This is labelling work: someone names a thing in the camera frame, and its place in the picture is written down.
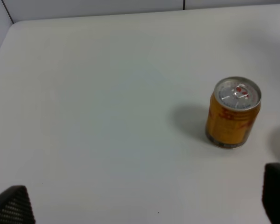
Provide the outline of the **black carbon left gripper left finger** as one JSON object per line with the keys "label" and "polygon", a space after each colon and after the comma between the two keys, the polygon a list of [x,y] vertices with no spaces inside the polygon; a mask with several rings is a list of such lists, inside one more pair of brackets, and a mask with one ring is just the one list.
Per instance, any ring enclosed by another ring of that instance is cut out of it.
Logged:
{"label": "black carbon left gripper left finger", "polygon": [[11,186],[0,194],[0,224],[34,223],[35,217],[25,186]]}

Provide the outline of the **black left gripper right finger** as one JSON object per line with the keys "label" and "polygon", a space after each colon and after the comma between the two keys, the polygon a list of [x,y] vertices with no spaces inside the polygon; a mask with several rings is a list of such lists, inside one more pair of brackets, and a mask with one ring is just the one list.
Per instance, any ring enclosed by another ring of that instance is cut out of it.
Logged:
{"label": "black left gripper right finger", "polygon": [[262,204],[272,224],[280,224],[280,163],[265,165]]}

